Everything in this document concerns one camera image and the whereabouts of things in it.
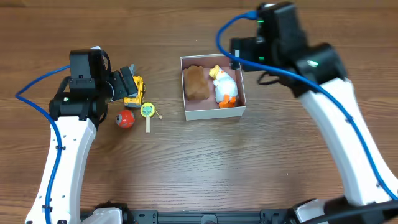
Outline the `yellow toy excavator truck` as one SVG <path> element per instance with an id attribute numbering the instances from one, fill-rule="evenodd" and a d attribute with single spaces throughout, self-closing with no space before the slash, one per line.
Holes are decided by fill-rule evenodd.
<path id="1" fill-rule="evenodd" d="M 131 64 L 129 67 L 121 68 L 127 96 L 124 97 L 124 105 L 127 108 L 140 108 L 144 103 L 146 85 L 141 76 L 135 75 L 136 66 Z"/>

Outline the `red ball with eye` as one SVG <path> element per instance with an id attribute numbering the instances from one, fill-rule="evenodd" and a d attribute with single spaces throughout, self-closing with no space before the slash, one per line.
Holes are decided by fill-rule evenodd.
<path id="1" fill-rule="evenodd" d="M 128 129 L 135 123 L 135 117 L 131 110 L 122 110 L 116 117 L 116 124 L 120 128 Z"/>

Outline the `yellow wooden rattle drum toy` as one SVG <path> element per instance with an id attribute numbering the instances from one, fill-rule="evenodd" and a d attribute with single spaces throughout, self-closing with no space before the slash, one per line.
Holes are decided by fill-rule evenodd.
<path id="1" fill-rule="evenodd" d="M 153 115 L 157 115 L 159 119 L 163 119 L 163 116 L 160 115 L 155 106 L 152 103 L 144 103 L 141 108 L 140 108 L 140 113 L 143 117 L 145 117 L 146 121 L 146 133 L 151 133 L 151 124 L 150 124 L 150 119 L 153 117 Z"/>

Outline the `white plush duck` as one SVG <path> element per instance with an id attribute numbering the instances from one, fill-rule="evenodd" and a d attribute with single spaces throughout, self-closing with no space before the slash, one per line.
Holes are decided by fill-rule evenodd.
<path id="1" fill-rule="evenodd" d="M 215 100 L 219 108 L 235 107 L 238 97 L 236 81 L 219 65 L 215 65 L 209 71 L 215 86 Z"/>

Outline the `brown plush toy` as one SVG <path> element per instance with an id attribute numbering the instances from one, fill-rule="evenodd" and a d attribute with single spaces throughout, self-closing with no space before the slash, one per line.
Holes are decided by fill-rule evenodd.
<path id="1" fill-rule="evenodd" d="M 187 100 L 205 100 L 209 98 L 210 89 L 202 66 L 191 65 L 184 69 L 183 80 Z"/>

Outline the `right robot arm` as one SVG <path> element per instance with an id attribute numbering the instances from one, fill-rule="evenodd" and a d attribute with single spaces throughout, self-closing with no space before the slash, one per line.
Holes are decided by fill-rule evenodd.
<path id="1" fill-rule="evenodd" d="M 231 40 L 227 56 L 248 71 L 264 71 L 288 87 L 316 122 L 343 183 L 333 200 L 311 199 L 291 209 L 292 223 L 384 223 L 397 217 L 397 178 L 361 114 L 343 62 L 328 43 L 310 45 L 291 2 L 261 4 L 242 18 L 257 35 Z"/>

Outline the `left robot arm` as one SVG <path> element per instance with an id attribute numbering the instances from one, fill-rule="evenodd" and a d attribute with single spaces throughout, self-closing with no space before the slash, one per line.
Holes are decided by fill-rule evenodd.
<path id="1" fill-rule="evenodd" d="M 50 146 L 42 180 L 26 223 L 131 223 L 123 203 L 101 204 L 86 219 L 80 195 L 88 153 L 108 105 L 127 95 L 122 74 L 111 71 L 100 47 L 72 50 L 65 77 L 48 110 L 30 102 L 50 123 Z"/>

